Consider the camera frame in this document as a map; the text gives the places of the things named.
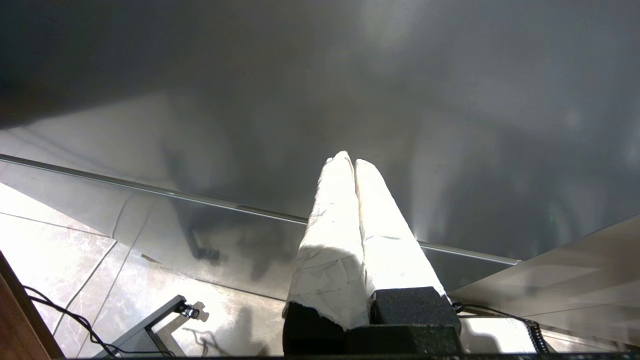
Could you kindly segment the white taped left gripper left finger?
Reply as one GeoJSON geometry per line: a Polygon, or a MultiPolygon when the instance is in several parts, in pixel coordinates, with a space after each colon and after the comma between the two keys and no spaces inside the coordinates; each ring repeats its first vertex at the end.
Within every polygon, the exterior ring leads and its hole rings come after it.
{"type": "Polygon", "coordinates": [[[370,324],[355,169],[346,151],[326,160],[295,257],[283,310],[286,356],[343,354],[346,333],[370,324]]]}

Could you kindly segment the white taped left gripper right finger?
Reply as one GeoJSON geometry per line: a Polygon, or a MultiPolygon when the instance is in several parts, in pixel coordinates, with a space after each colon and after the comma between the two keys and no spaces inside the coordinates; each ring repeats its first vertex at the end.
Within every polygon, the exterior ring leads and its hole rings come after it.
{"type": "Polygon", "coordinates": [[[381,172],[358,159],[355,180],[365,269],[364,318],[355,328],[425,326],[460,333],[450,298],[381,172]]]}

